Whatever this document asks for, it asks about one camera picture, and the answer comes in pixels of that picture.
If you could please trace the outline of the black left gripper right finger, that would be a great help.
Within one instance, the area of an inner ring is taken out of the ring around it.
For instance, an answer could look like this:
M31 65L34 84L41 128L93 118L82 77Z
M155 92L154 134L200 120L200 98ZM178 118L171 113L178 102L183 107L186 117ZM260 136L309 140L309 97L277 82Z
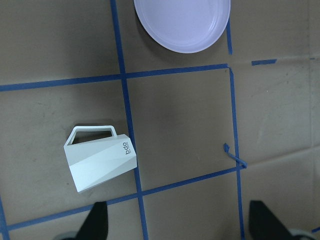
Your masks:
M253 240L294 240L294 236L261 200L249 203L249 233Z

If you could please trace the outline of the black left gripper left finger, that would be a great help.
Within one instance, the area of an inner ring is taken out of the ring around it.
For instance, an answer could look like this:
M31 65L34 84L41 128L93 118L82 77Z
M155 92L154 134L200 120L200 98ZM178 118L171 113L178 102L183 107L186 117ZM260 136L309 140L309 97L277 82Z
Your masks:
M95 202L75 240L106 240L108 237L109 222L108 208L105 201Z

